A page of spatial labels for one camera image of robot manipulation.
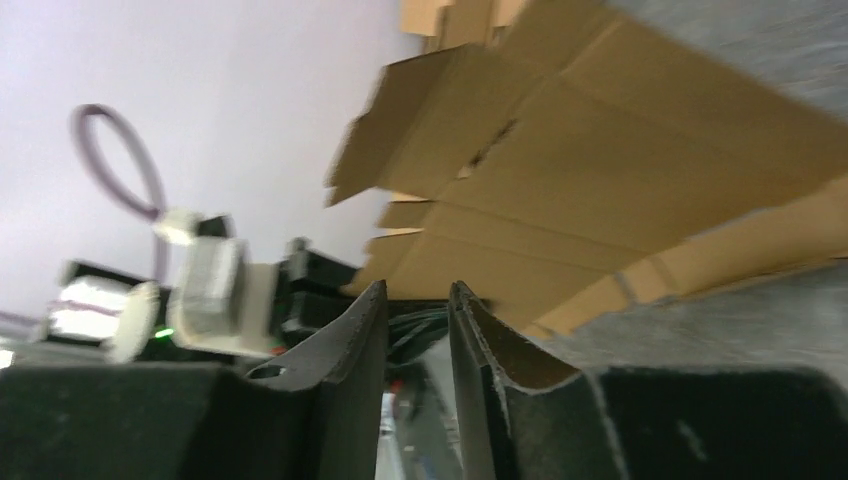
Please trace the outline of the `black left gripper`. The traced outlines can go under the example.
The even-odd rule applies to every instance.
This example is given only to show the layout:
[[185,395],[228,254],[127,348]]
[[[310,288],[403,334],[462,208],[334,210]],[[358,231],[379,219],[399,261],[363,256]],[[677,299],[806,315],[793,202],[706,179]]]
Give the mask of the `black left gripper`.
[[[355,301],[341,291],[357,269],[309,248],[298,237],[278,264],[271,335],[292,348],[344,313]],[[390,300],[387,361],[406,365],[448,334],[445,300]]]

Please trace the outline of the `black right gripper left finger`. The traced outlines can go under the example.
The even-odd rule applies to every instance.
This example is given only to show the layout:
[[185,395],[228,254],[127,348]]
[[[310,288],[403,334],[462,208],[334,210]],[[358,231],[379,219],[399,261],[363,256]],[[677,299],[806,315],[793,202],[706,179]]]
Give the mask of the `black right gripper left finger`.
[[371,479],[388,340],[384,281],[246,374],[219,364],[13,366],[5,479]]

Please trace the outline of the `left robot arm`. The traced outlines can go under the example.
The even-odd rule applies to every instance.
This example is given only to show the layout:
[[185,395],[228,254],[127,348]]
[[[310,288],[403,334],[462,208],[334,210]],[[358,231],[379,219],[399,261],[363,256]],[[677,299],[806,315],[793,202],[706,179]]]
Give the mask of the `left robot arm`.
[[[310,250],[303,238],[294,241],[278,263],[278,280],[268,332],[275,350],[287,350],[341,315],[354,301],[340,291],[353,277],[353,267]],[[46,317],[1,315],[1,343],[11,349],[37,342],[57,355],[82,355],[100,348],[118,329],[131,288],[139,279],[96,264],[74,261],[60,298]],[[401,366],[415,361],[448,333],[443,300],[392,300],[388,304],[388,362]]]

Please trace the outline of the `brown cardboard box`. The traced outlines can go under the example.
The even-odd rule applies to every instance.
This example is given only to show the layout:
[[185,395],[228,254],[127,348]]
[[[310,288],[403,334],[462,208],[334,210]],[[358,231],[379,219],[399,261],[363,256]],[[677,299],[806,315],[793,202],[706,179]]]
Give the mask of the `brown cardboard box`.
[[598,1],[386,66],[329,184],[397,195],[350,293],[523,331],[847,254],[847,127]]

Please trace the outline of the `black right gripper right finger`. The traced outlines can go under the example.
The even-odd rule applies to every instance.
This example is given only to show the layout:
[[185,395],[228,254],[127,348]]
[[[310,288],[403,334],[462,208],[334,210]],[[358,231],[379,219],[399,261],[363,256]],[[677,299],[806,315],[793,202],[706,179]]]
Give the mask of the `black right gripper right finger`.
[[847,396],[809,368],[579,369],[463,282],[449,339],[468,479],[843,479]]

